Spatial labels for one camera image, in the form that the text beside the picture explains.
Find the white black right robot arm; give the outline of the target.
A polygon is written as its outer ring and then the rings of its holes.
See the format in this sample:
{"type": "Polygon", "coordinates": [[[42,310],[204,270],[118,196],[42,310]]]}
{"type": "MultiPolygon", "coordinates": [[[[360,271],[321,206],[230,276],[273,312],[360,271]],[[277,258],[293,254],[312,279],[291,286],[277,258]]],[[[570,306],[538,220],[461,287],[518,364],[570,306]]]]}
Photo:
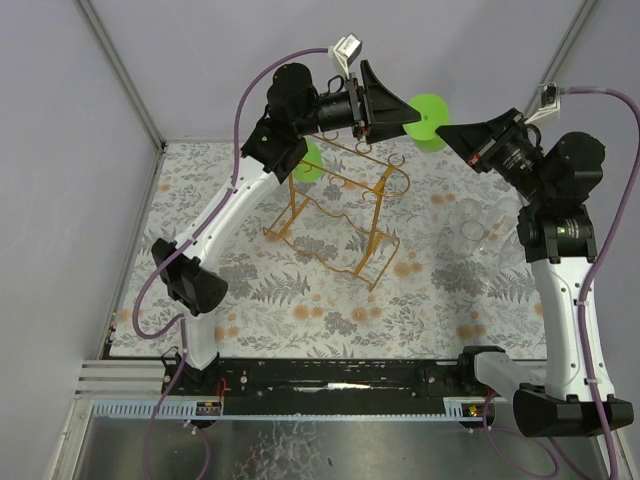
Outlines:
{"type": "Polygon", "coordinates": [[[603,177],[605,147],[583,132],[543,151],[540,130],[510,109],[437,135],[477,173],[496,171],[526,200],[517,234],[543,307],[546,375],[528,375],[499,348],[468,347],[475,379],[508,400],[526,437],[596,436],[631,424],[600,346],[589,273],[599,260],[585,202],[603,177]]]}

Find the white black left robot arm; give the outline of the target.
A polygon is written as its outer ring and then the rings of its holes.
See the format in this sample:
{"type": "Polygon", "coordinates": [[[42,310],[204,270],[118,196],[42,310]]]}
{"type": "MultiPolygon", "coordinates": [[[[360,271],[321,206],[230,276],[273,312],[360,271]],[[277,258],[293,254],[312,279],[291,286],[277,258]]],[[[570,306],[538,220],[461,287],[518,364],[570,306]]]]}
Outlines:
{"type": "Polygon", "coordinates": [[[233,149],[230,177],[174,240],[158,239],[156,271],[185,315],[181,332],[188,364],[198,370],[218,354],[213,312],[228,292],[216,273],[228,241],[256,207],[292,174],[308,152],[307,136],[350,129],[368,144],[404,135],[420,113],[388,90],[368,61],[359,77],[346,74],[336,92],[320,93],[307,66],[288,56],[266,70],[272,83],[264,113],[246,142],[233,149]]]}

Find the green wine glass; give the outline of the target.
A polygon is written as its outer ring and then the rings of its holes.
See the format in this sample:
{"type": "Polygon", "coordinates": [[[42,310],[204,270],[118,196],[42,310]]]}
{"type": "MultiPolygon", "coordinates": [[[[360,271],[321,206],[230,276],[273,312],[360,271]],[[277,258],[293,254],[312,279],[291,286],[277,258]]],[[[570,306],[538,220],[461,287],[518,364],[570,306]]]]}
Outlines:
{"type": "Polygon", "coordinates": [[[313,183],[323,174],[323,159],[318,146],[310,139],[306,139],[307,153],[294,169],[293,178],[302,183],[313,183]]]}
{"type": "Polygon", "coordinates": [[[409,105],[420,113],[421,118],[403,126],[406,134],[424,152],[438,152],[444,149],[446,143],[436,130],[450,123],[446,102],[435,94],[422,93],[412,97],[409,105]]]}

